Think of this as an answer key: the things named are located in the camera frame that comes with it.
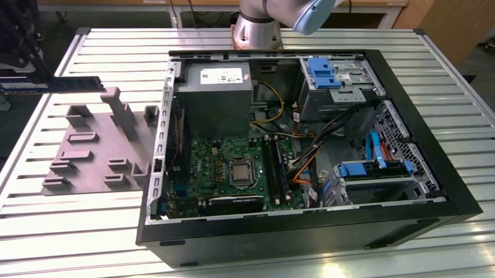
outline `power supply label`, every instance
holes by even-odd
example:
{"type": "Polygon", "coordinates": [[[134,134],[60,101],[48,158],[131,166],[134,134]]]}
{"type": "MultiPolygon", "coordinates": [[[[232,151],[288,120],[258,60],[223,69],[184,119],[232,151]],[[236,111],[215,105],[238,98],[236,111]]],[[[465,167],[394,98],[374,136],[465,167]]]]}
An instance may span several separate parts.
{"type": "Polygon", "coordinates": [[[200,84],[243,83],[242,68],[206,68],[202,70],[200,84]]]}

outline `green motherboard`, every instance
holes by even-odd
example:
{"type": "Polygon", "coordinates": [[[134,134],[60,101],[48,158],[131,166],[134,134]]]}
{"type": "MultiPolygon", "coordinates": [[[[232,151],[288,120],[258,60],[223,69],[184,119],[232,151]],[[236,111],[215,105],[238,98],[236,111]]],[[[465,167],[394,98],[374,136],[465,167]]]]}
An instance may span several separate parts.
{"type": "MultiPolygon", "coordinates": [[[[264,198],[263,211],[300,209],[304,207],[303,193],[299,185],[288,180],[290,198],[286,202],[274,203],[270,198],[270,185],[263,158],[263,139],[195,140],[191,154],[191,179],[183,185],[187,197],[178,202],[182,217],[198,216],[198,198],[220,196],[256,195],[264,198]],[[250,164],[250,186],[234,186],[232,164],[250,164]]],[[[294,159],[290,138],[279,139],[280,151],[286,162],[294,159]]]]}

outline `table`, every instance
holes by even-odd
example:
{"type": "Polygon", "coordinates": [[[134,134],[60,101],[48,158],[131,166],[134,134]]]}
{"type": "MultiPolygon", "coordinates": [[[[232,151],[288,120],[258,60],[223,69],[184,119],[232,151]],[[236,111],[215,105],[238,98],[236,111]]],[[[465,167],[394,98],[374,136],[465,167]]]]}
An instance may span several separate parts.
{"type": "MultiPolygon", "coordinates": [[[[107,277],[489,277],[495,269],[495,117],[426,35],[411,30],[283,30],[287,49],[379,49],[485,213],[372,251],[172,270],[135,245],[142,192],[40,195],[71,104],[110,112],[98,93],[42,98],[0,173],[0,275],[107,277]]],[[[230,49],[228,29],[94,29],[72,40],[58,76],[99,75],[134,111],[160,102],[168,51],[230,49]]]]}
{"type": "MultiPolygon", "coordinates": [[[[40,11],[52,12],[168,12],[172,20],[172,9],[166,0],[39,0],[40,11]]],[[[240,0],[192,0],[195,12],[238,12],[240,0]]],[[[402,8],[407,7],[409,0],[352,0],[352,13],[383,14],[380,29],[391,29],[402,8]]],[[[174,6],[178,15],[178,25],[183,28],[182,13],[190,12],[186,0],[175,0],[174,6]]],[[[336,7],[332,13],[348,13],[348,1],[336,7]]]]}

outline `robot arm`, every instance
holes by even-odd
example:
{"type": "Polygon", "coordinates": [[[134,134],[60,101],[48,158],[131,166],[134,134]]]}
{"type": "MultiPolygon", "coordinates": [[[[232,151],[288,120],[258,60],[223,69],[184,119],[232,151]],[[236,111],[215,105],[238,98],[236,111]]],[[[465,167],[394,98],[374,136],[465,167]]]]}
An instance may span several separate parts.
{"type": "Polygon", "coordinates": [[[234,40],[238,49],[276,49],[282,22],[312,34],[331,15],[335,0],[242,0],[234,40]]]}

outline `black frame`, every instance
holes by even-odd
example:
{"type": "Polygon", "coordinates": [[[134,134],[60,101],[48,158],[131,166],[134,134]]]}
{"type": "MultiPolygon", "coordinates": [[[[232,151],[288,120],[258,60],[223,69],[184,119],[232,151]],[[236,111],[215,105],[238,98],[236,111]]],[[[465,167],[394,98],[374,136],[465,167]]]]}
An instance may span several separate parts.
{"type": "Polygon", "coordinates": [[[409,140],[414,142],[421,149],[434,177],[442,187],[442,190],[437,192],[437,194],[438,196],[445,196],[449,201],[394,207],[364,206],[354,210],[250,217],[222,221],[184,221],[178,224],[144,225],[148,198],[148,187],[146,187],[138,226],[138,245],[146,246],[146,242],[160,241],[164,246],[167,246],[183,244],[184,240],[196,237],[266,233],[291,229],[364,224],[370,222],[415,220],[415,223],[422,224],[421,227],[410,229],[409,231],[403,229],[397,231],[395,235],[387,235],[378,239],[378,241],[374,242],[375,244],[368,245],[371,248],[384,247],[401,244],[418,234],[437,228],[437,226],[462,222],[483,212],[379,50],[215,50],[170,53],[172,59],[176,57],[178,61],[194,60],[195,63],[211,61],[210,58],[212,56],[223,56],[224,61],[228,61],[230,55],[232,54],[243,55],[243,57],[248,57],[251,54],[266,54],[267,57],[274,57],[274,55],[290,57],[291,55],[299,56],[304,54],[363,54],[406,123],[411,134],[409,140]],[[393,242],[397,244],[388,243],[390,241],[387,240],[391,238],[394,240],[393,242]]]}

